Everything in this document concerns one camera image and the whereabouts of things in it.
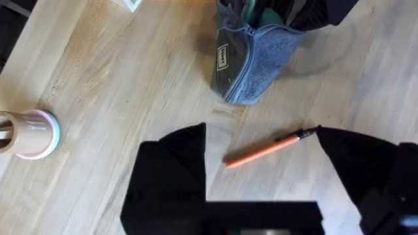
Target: wood grain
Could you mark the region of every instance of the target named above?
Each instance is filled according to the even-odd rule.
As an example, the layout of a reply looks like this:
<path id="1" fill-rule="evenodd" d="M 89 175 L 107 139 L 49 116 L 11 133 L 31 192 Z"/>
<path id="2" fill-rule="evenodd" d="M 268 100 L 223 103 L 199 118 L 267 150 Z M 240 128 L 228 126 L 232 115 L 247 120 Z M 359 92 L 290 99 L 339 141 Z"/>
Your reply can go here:
<path id="1" fill-rule="evenodd" d="M 0 158 L 0 234 L 124 234 L 138 145 L 202 121 L 209 200 L 318 200 L 327 234 L 361 233 L 316 137 L 240 168 L 221 162 L 317 124 L 418 141 L 418 2 L 362 0 L 338 27 L 308 33 L 255 106 L 210 90 L 215 11 L 39 0 L 0 75 L 0 110 L 49 110 L 62 141 L 43 160 Z"/>

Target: cup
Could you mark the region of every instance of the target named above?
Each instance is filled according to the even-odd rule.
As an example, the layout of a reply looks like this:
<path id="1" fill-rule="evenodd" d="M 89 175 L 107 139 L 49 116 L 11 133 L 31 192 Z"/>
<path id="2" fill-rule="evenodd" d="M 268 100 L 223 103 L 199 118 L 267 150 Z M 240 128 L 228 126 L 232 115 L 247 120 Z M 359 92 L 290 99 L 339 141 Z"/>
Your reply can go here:
<path id="1" fill-rule="evenodd" d="M 58 142 L 59 125 L 48 112 L 0 112 L 0 155 L 15 154 L 23 159 L 41 159 L 51 154 Z"/>

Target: pen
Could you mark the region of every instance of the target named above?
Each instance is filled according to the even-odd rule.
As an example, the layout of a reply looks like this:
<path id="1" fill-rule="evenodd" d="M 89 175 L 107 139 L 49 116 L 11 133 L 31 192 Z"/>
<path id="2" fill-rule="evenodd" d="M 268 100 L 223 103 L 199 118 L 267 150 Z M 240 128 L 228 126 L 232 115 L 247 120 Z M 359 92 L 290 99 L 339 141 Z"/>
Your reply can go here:
<path id="1" fill-rule="evenodd" d="M 277 151 L 279 149 L 282 149 L 286 146 L 289 146 L 291 144 L 294 144 L 296 142 L 298 142 L 299 140 L 302 140 L 303 138 L 306 138 L 308 136 L 313 135 L 316 132 L 316 129 L 318 127 L 315 128 L 311 128 L 311 129 L 299 129 L 291 134 L 288 134 L 287 136 L 283 137 L 283 138 L 279 138 L 276 140 L 276 142 L 270 146 L 267 146 L 263 149 L 259 149 L 257 151 L 254 151 L 250 154 L 247 154 L 239 159 L 233 160 L 233 161 L 229 161 L 226 163 L 227 168 L 234 168 L 237 166 L 240 166 L 242 164 L 248 163 L 252 160 L 256 160 L 260 157 L 263 157 L 269 153 L 272 153 L 274 151 Z"/>

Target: pencil case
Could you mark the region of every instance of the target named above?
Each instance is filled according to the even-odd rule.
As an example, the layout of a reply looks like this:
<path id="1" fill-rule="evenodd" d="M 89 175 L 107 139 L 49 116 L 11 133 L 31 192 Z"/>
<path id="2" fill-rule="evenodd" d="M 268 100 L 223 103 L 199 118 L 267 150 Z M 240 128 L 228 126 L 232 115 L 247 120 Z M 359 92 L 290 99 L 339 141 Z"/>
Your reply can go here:
<path id="1" fill-rule="evenodd" d="M 212 88 L 231 104 L 255 104 L 295 52 L 303 32 L 275 23 L 254 28 L 242 7 L 217 0 Z"/>

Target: zipper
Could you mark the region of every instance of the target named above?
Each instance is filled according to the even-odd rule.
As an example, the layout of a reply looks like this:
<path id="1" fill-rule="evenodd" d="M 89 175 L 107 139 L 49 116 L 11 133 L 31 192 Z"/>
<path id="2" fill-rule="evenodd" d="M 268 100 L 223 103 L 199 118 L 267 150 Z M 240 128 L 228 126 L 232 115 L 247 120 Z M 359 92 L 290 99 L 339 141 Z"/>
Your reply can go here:
<path id="1" fill-rule="evenodd" d="M 248 54 L 247 54 L 246 60 L 244 62 L 245 67 L 240 71 L 239 77 L 236 79 L 236 82 L 232 86 L 229 94 L 227 95 L 227 97 L 225 99 L 227 102 L 235 102 L 235 100 L 237 100 L 237 98 L 234 97 L 234 95 L 236 94 L 237 89 L 240 87 L 242 81 L 244 80 L 244 76 L 247 74 L 249 66 L 251 65 L 251 62 L 253 61 L 253 41 L 254 41 L 255 30 L 252 27 L 250 27 L 243 32 L 246 32 L 246 33 L 250 34 L 250 35 L 247 35 Z"/>
<path id="2" fill-rule="evenodd" d="M 304 33 L 302 31 L 299 31 L 297 29 L 293 29 L 291 27 L 271 23 L 271 24 L 264 25 L 264 26 L 258 28 L 257 31 L 262 31 L 263 30 L 264 32 L 263 32 L 263 34 L 257 35 L 257 36 L 262 36 L 265 33 L 269 32 L 270 30 L 273 30 L 273 29 L 276 29 L 276 28 L 282 28 L 282 29 L 287 30 L 287 31 L 289 31 L 291 33 L 294 33 L 294 34 L 303 34 Z M 234 85 L 230 89 L 230 92 L 228 93 L 228 95 L 225 99 L 227 102 L 235 102 L 237 100 L 237 98 L 234 97 L 234 96 L 237 93 L 238 88 L 240 87 L 242 81 L 244 80 L 244 77 L 248 72 L 248 69 L 251 65 L 251 62 L 253 61 L 253 43 L 254 43 L 255 30 L 254 30 L 254 28 L 249 27 L 248 29 L 246 29 L 243 32 L 245 32 L 247 34 L 250 34 L 250 35 L 248 35 L 248 55 L 247 55 L 246 60 L 244 62 L 246 66 L 240 71 L 239 77 L 236 79 L 236 82 L 234 83 Z"/>

